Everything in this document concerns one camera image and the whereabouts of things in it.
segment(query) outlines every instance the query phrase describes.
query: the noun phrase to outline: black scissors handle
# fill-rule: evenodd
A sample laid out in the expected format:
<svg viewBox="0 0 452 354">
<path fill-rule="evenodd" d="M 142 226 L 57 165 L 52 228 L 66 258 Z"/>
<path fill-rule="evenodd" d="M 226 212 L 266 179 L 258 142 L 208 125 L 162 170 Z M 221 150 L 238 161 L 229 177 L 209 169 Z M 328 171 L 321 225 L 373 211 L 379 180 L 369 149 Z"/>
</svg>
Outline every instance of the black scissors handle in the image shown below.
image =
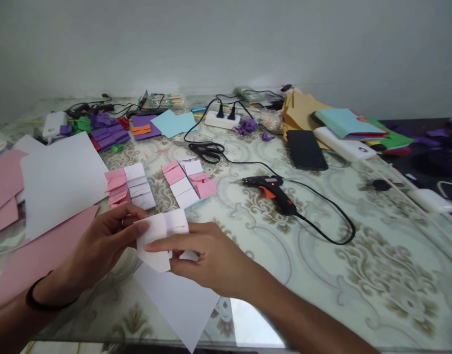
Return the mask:
<svg viewBox="0 0 452 354">
<path fill-rule="evenodd" d="M 188 148 L 196 153 L 203 161 L 210 164 L 220 162 L 221 155 L 225 151 L 225 147 L 218 143 L 192 143 L 188 144 Z"/>
</svg>

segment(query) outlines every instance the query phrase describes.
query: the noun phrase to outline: white wall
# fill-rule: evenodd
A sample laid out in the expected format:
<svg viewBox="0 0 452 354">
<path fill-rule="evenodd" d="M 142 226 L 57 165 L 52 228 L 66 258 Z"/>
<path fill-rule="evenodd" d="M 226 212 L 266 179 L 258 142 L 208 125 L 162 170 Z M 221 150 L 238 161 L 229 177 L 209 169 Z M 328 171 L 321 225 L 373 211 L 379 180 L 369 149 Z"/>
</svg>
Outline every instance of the white wall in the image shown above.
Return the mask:
<svg viewBox="0 0 452 354">
<path fill-rule="evenodd" d="M 0 0 L 0 124 L 40 98 L 282 83 L 452 116 L 452 0 Z"/>
</svg>

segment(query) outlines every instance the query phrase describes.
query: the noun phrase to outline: left hand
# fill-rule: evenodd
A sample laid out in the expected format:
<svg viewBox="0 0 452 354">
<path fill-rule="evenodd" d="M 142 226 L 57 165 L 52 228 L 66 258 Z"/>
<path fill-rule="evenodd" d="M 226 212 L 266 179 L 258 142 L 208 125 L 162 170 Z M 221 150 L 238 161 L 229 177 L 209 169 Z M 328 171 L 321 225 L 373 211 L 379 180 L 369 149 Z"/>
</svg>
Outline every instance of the left hand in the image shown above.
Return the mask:
<svg viewBox="0 0 452 354">
<path fill-rule="evenodd" d="M 124 204 L 97 216 L 68 258 L 34 289 L 34 299 L 49 306 L 69 303 L 91 288 L 118 262 L 124 250 L 136 247 L 136 239 L 148 223 L 135 221 L 147 213 Z"/>
</svg>

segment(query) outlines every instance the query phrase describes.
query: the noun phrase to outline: smartphone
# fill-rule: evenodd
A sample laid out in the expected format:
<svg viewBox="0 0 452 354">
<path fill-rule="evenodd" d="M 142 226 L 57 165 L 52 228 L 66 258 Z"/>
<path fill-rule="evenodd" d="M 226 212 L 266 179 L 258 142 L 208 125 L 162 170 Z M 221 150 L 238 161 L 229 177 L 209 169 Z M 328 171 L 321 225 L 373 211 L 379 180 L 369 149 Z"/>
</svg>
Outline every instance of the smartphone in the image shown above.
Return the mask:
<svg viewBox="0 0 452 354">
<path fill-rule="evenodd" d="M 314 171 L 329 168 L 312 131 L 288 130 L 286 136 L 290 146 L 290 157 L 296 168 Z"/>
</svg>

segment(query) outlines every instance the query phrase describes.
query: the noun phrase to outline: scissors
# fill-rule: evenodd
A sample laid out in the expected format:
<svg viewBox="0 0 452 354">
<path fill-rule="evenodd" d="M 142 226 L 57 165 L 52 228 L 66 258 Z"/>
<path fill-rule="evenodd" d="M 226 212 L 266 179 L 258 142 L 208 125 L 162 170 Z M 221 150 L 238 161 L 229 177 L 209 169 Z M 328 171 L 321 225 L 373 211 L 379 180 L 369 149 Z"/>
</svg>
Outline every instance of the scissors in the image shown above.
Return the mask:
<svg viewBox="0 0 452 354">
<path fill-rule="evenodd" d="M 173 141 L 174 144 L 188 148 L 197 154 L 203 161 L 210 164 L 217 164 L 221 161 L 221 155 L 225 151 L 225 147 L 218 143 L 187 143 Z"/>
</svg>

